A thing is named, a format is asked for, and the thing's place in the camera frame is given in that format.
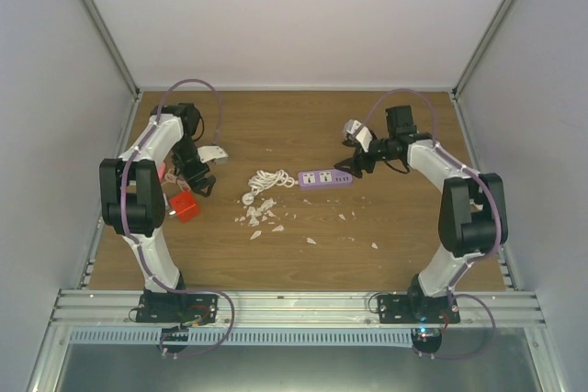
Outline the aluminium rail frame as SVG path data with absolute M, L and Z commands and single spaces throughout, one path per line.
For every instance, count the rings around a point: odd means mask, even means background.
M 30 391 L 56 390 L 70 336 L 78 327 L 169 328 L 169 323 L 139 323 L 130 310 L 139 305 L 139 290 L 62 290 L 28 383 Z M 232 291 L 218 300 L 216 321 L 193 330 L 184 345 L 211 346 L 227 340 L 234 329 L 381 329 L 409 330 L 412 341 L 427 330 L 522 329 L 538 382 L 544 391 L 562 391 L 557 357 L 537 296 L 528 291 L 474 292 L 455 296 L 458 324 L 380 324 L 376 295 L 351 291 Z

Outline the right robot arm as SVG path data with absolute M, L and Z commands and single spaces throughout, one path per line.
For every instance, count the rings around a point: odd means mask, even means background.
M 343 144 L 353 155 L 335 165 L 356 178 L 374 171 L 377 162 L 402 164 L 401 173 L 416 171 L 441 194 L 437 224 L 440 245 L 431 262 L 408 289 L 408 315 L 426 323 L 453 306 L 456 284 L 470 267 L 493 255 L 508 237 L 503 180 L 483 174 L 450 154 L 435 137 L 421 132 L 409 106 L 387 109 L 389 135 L 379 138 L 362 122 L 350 119 Z

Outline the red plug block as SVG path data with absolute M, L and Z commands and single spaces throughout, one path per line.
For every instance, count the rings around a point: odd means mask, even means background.
M 187 223 L 200 214 L 200 207 L 191 191 L 184 191 L 169 199 L 170 208 L 175 216 Z

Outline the pink cube socket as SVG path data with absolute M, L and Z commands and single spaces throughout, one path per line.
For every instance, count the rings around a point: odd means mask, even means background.
M 158 167 L 158 179 L 159 180 L 162 180 L 162 178 L 164 177 L 165 170 L 166 170 L 166 164 L 164 162 L 162 162 L 161 165 Z

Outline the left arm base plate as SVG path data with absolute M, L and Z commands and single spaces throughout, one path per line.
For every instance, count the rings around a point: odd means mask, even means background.
M 133 320 L 139 323 L 209 324 L 216 321 L 219 297 L 144 290 Z

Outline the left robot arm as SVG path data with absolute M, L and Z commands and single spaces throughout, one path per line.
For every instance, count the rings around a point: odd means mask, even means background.
M 119 157 L 99 165 L 102 219 L 131 247 L 144 277 L 144 288 L 163 293 L 158 312 L 170 322 L 184 319 L 186 286 L 164 239 L 166 213 L 159 167 L 168 156 L 190 190 L 210 196 L 210 174 L 193 140 L 201 114 L 188 103 L 155 107 L 138 139 Z

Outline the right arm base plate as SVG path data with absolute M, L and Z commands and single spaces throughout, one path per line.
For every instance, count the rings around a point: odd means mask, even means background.
M 446 297 L 411 297 L 408 294 L 378 293 L 377 312 L 380 324 L 458 324 L 458 311 Z

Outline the purple plug adapter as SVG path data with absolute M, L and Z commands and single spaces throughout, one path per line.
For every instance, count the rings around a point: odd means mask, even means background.
M 298 173 L 298 182 L 302 191 L 346 188 L 353 183 L 353 176 L 336 169 L 306 171 Z

